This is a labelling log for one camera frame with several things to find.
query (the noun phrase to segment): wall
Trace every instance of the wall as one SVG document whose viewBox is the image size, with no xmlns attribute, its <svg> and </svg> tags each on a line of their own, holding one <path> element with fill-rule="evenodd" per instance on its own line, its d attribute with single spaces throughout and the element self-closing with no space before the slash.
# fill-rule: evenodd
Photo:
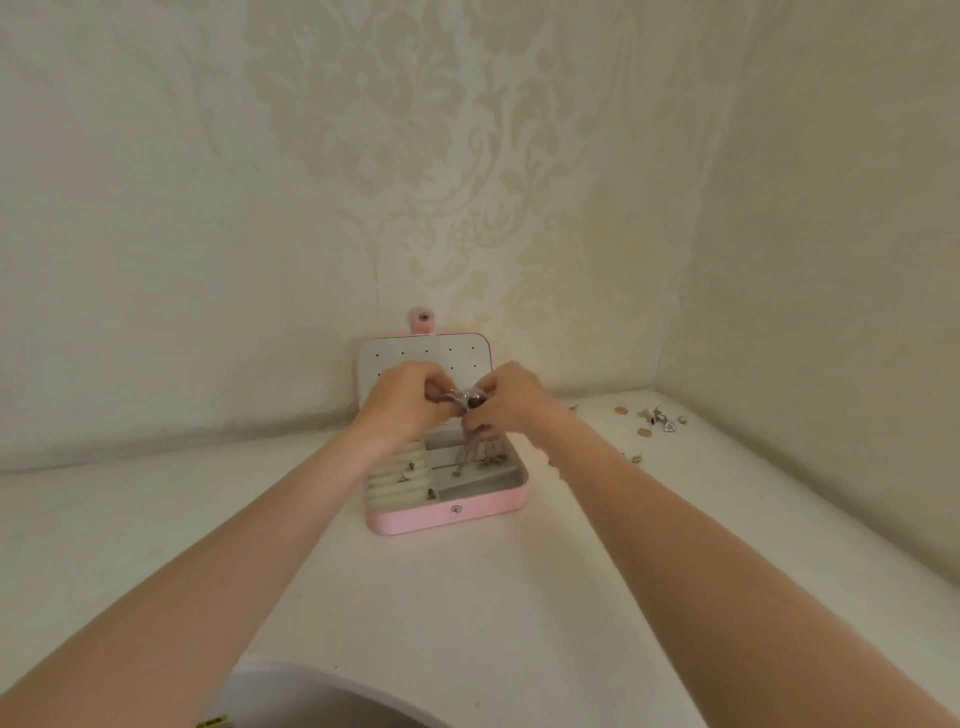
<svg viewBox="0 0 960 728">
<path fill-rule="evenodd" d="M 4 0 L 0 470 L 343 417 L 418 304 L 649 383 L 752 8 Z"/>
<path fill-rule="evenodd" d="M 669 392 L 960 579 L 960 6 L 768 2 Z"/>
</svg>

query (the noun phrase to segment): white desk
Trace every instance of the white desk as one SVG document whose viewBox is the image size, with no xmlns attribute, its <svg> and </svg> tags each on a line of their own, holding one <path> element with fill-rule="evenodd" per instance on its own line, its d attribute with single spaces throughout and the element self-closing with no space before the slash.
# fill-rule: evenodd
<svg viewBox="0 0 960 728">
<path fill-rule="evenodd" d="M 635 413 L 660 402 L 689 424 L 640 438 Z M 580 400 L 578 412 L 960 714 L 955 588 L 652 390 Z M 324 437 L 0 478 L 0 690 Z M 702 726 L 572 495 L 517 446 L 530 502 L 513 514 L 385 538 L 354 497 L 250 653 L 455 728 Z"/>
</svg>

